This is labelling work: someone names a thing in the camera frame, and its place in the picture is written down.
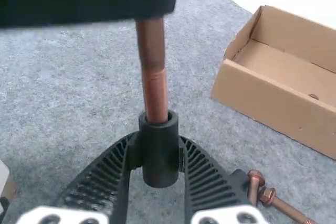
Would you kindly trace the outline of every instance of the carpet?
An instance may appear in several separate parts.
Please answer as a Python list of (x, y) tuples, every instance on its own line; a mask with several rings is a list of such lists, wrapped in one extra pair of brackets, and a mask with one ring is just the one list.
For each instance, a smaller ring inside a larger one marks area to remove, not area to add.
[[(210, 98), (224, 50), (251, 13), (231, 0), (177, 0), (166, 17), (169, 108), (180, 134), (229, 173), (268, 186), (320, 223), (336, 223), (336, 163)], [(18, 186), (4, 223), (48, 204), (143, 111), (134, 22), (0, 32), (0, 159)], [(131, 175), (129, 224), (183, 223), (183, 175), (152, 189)], [(274, 208), (273, 224), (294, 223)]]

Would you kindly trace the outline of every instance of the screw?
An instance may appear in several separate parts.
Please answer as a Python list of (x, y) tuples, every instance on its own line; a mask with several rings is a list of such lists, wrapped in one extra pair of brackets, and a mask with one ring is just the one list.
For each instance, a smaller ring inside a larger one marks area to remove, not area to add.
[(258, 200), (258, 188), (259, 186), (263, 186), (265, 184), (265, 179), (262, 173), (258, 170), (250, 170), (247, 175), (250, 179), (248, 198), (252, 205), (256, 207)]
[(296, 210), (291, 205), (279, 199), (276, 196), (276, 191), (274, 188), (266, 188), (260, 190), (258, 197), (264, 206), (274, 206), (276, 209), (287, 215), (292, 220), (300, 224), (318, 224), (316, 221), (309, 219), (300, 211)]

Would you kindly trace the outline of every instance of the bolt head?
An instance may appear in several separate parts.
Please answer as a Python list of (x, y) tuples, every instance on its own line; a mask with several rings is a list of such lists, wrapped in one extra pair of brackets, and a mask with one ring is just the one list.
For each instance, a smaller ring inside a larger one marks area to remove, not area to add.
[(265, 184), (265, 178), (260, 171), (250, 170), (247, 175), (250, 180), (257, 179), (259, 181), (259, 186), (263, 186)]
[(276, 195), (276, 191), (273, 187), (272, 188), (264, 187), (258, 193), (258, 198), (260, 199), (262, 203), (264, 203), (264, 206), (267, 207), (272, 203), (275, 195)]

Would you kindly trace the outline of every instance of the cardboard box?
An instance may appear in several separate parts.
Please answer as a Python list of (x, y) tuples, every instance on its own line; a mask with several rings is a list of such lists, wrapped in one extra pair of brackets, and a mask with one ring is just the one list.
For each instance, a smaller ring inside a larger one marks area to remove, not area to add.
[(212, 97), (336, 159), (336, 31), (261, 6), (227, 47)]

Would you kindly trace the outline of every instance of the copper bolt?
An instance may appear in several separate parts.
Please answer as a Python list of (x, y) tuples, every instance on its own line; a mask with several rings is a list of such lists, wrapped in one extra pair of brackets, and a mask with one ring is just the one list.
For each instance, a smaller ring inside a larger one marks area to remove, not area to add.
[(274, 188), (264, 187), (260, 190), (258, 197), (264, 206), (274, 206), (276, 209), (281, 211), (283, 214), (287, 215), (292, 220), (300, 224), (318, 224), (316, 221), (309, 219), (300, 211), (296, 210), (291, 205), (287, 204), (283, 200), (276, 196), (276, 191)]
[(136, 21), (146, 117), (149, 123), (168, 120), (163, 18)]
[(265, 184), (265, 179), (262, 173), (258, 170), (250, 170), (247, 175), (250, 179), (248, 198), (252, 205), (256, 207), (258, 200), (258, 188), (259, 186), (263, 186)]

